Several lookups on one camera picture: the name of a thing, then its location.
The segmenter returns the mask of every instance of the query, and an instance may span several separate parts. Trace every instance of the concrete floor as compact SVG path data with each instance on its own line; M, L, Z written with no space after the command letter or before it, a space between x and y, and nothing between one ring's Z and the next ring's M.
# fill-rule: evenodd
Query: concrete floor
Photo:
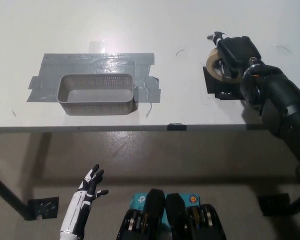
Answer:
M105 170L85 240L113 240L129 201L151 188L198 193L216 208L229 240L300 239L300 214L263 217L256 196L300 194L294 159L266 131L0 134L0 179L25 202L60 197L57 219L24 221L0 199L0 240L55 240L83 176Z

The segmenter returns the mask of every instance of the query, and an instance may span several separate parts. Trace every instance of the blue cardboard box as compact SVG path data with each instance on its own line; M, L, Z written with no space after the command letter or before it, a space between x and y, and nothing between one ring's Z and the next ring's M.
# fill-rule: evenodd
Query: blue cardboard box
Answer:
M179 193L179 194L182 197L186 207L200 205L200 197L198 194L196 194L196 193ZM142 211L144 209L146 196L147 196L147 193L134 194L130 201L130 208L138 209L138 210ZM166 210L164 210L163 217L162 217L162 229L170 230L170 225L168 223Z

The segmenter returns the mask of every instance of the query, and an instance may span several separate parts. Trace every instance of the mesh basket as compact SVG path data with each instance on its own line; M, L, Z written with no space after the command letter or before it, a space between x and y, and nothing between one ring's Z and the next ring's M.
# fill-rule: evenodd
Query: mesh basket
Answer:
M68 115L126 115L133 108L130 74L67 74L60 80L57 101Z

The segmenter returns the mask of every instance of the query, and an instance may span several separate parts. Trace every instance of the duct tape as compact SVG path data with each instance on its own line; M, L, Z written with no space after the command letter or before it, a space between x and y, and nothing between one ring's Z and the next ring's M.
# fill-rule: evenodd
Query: duct tape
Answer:
M27 102L57 102L59 83L66 74L118 73L134 77L136 102L160 103L159 79L149 76L154 64L153 53L46 53L38 76L33 76L30 81L32 91Z

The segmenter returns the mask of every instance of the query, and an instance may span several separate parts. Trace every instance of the white table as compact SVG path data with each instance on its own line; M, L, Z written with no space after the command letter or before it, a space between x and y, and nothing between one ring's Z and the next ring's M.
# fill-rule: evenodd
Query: white table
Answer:
M300 88L300 0L0 0L0 132L260 126L239 100L207 94L214 31L249 36ZM104 42L100 53L154 53L161 100L148 117L149 103L129 115L68 116L58 103L26 102L45 53L88 53L92 41Z

